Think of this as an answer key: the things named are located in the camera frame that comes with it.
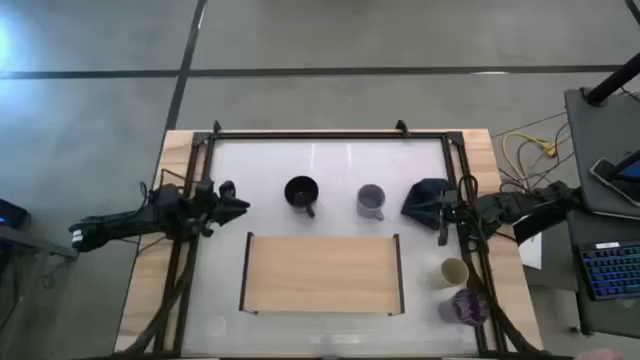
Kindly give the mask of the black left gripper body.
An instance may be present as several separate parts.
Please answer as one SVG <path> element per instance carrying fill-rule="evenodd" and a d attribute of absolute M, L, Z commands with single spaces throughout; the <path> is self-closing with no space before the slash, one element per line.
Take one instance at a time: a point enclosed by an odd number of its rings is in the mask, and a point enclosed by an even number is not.
<path fill-rule="evenodd" d="M 199 193 L 198 207 L 198 229 L 200 232 L 211 232 L 210 225 L 212 223 L 220 226 L 226 224 L 222 198 L 217 193 Z"/>

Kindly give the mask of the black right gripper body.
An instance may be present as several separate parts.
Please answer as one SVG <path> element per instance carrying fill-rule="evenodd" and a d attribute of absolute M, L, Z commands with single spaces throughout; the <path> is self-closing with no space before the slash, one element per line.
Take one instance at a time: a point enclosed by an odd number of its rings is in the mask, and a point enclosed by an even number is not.
<path fill-rule="evenodd" d="M 456 221 L 456 211 L 459 207 L 458 193 L 456 190 L 442 191 L 439 197 L 440 218 L 442 223 Z"/>

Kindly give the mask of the cream handleless cup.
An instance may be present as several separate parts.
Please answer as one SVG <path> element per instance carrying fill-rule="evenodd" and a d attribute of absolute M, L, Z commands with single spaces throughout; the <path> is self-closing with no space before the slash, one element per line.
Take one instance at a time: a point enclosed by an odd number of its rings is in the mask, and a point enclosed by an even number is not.
<path fill-rule="evenodd" d="M 469 279 L 469 268 L 459 258 L 447 258 L 438 265 L 432 276 L 432 285 L 436 289 L 445 289 L 465 285 Z"/>

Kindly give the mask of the lavender grey mug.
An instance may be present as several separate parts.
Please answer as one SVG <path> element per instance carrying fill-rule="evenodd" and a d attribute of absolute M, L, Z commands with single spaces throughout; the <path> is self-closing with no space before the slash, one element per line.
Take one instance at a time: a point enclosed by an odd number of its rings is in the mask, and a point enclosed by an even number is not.
<path fill-rule="evenodd" d="M 363 218 L 384 220 L 382 208 L 386 202 L 385 192 L 375 184 L 363 185 L 357 192 L 356 211 Z"/>

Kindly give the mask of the wooden shelf with black legs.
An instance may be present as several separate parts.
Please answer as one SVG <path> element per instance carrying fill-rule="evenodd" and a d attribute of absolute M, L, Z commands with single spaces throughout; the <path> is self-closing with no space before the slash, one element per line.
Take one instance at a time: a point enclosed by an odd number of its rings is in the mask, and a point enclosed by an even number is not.
<path fill-rule="evenodd" d="M 241 311 L 405 312 L 400 237 L 247 234 Z"/>

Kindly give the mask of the dark blue cloth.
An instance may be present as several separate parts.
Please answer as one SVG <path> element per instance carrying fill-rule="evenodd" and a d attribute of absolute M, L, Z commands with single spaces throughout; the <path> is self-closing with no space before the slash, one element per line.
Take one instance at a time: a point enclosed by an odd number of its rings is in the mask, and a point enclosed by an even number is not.
<path fill-rule="evenodd" d="M 446 179 L 424 178 L 410 188 L 401 214 L 432 230 L 439 230 L 442 225 L 441 197 L 452 189 Z"/>

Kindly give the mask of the black glossy mug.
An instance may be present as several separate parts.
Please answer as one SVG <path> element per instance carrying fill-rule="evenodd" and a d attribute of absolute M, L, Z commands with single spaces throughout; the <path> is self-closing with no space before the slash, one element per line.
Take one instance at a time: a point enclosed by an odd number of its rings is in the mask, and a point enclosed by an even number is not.
<path fill-rule="evenodd" d="M 284 196 L 294 210 L 305 213 L 310 218 L 316 216 L 313 206 L 319 197 L 319 186 L 313 178 L 293 177 L 285 185 Z"/>

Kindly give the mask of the white paper sheet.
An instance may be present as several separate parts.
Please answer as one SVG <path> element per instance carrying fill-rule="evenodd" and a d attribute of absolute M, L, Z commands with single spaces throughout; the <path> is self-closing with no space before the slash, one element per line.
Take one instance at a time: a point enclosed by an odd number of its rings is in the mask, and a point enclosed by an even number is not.
<path fill-rule="evenodd" d="M 521 263 L 535 270 L 542 269 L 542 234 L 538 233 L 518 246 Z"/>

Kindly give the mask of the purple patterned cup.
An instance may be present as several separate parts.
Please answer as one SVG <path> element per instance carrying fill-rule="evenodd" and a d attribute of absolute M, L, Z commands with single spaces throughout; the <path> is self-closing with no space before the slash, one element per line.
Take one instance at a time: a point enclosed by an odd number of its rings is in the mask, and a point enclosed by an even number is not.
<path fill-rule="evenodd" d="M 447 323 L 479 327 L 489 318 L 490 309 L 485 296 L 476 289 L 459 290 L 438 306 L 441 318 Z"/>

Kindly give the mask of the grey side desk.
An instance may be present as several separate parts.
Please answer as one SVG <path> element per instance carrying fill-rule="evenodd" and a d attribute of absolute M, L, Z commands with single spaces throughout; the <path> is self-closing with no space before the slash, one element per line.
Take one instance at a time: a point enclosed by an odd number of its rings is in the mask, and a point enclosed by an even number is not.
<path fill-rule="evenodd" d="M 640 240 L 640 206 L 590 173 L 599 159 L 618 164 L 640 151 L 640 103 L 628 96 L 612 95 L 602 106 L 592 106 L 576 89 L 565 91 L 564 100 L 586 207 L 567 215 L 572 251 L 597 243 Z M 593 301 L 582 270 L 577 271 L 577 277 L 582 332 L 640 339 L 640 297 Z"/>

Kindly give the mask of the smartphone with light case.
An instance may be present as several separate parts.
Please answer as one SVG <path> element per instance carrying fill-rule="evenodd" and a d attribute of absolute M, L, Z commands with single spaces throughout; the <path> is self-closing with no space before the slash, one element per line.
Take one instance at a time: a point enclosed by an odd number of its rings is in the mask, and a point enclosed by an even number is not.
<path fill-rule="evenodd" d="M 640 207 L 640 182 L 628 182 L 614 177 L 614 165 L 607 159 L 601 158 L 591 167 L 590 173 L 604 186 L 622 196 L 626 201 Z"/>

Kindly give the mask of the black tablet with blue screen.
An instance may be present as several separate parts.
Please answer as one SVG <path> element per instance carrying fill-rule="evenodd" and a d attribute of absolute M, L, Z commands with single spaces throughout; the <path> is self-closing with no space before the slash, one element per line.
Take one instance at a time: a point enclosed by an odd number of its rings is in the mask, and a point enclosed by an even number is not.
<path fill-rule="evenodd" d="M 640 182 L 640 150 L 626 157 L 615 167 L 614 177 L 628 182 Z"/>

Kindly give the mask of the black device with blue light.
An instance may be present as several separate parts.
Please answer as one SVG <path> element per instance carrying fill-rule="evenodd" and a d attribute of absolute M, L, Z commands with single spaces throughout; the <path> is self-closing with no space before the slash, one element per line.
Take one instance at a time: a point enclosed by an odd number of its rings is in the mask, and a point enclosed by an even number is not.
<path fill-rule="evenodd" d="M 0 199 L 0 226 L 26 230 L 31 224 L 31 214 L 24 208 Z"/>

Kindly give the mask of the person's hand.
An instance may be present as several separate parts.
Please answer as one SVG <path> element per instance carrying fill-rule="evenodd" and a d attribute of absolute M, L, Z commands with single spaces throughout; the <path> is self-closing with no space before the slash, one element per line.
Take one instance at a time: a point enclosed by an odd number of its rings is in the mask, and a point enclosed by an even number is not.
<path fill-rule="evenodd" d="M 624 360 L 624 355 L 610 348 L 596 348 L 578 354 L 573 360 Z"/>

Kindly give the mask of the black metal table frame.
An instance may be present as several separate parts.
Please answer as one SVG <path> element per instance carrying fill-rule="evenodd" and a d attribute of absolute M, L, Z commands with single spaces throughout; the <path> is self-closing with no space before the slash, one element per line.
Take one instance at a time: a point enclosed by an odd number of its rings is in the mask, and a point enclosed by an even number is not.
<path fill-rule="evenodd" d="M 481 195 L 499 190 L 503 172 L 497 166 L 493 141 L 490 139 L 488 130 L 434 129 L 432 132 L 448 137 L 451 152 L 458 157 L 453 161 L 456 175 L 460 176 L 463 173 L 462 164 L 467 163 L 469 172 L 479 182 Z M 171 183 L 178 181 L 182 176 L 200 175 L 204 166 L 204 147 L 194 142 L 208 137 L 210 133 L 209 130 L 167 131 L 163 138 L 154 183 L 160 183 L 159 173 L 163 169 L 171 172 L 165 177 L 165 180 Z M 251 134 L 271 138 L 283 135 L 296 139 L 309 135 L 313 140 L 328 139 L 337 135 L 342 135 L 348 140 L 354 140 L 359 135 L 389 135 L 396 140 L 404 138 L 404 133 L 399 129 L 222 130 L 220 132 L 221 137 L 227 138 L 233 135 Z M 483 278 L 493 282 L 501 308 L 523 337 L 533 346 L 541 349 L 543 341 L 519 252 L 516 243 L 507 238 L 512 234 L 511 228 L 503 227 L 500 233 L 489 241 L 488 254 L 474 256 L 473 261 L 477 266 L 484 265 L 489 268 L 483 273 Z M 141 244 L 143 246 L 153 244 L 152 249 L 156 253 L 149 256 L 142 254 L 135 259 L 124 312 L 114 345 L 116 352 L 125 350 L 143 331 L 160 305 L 166 275 L 172 271 L 181 271 L 187 258 L 186 245 L 161 245 L 153 235 L 143 237 Z"/>

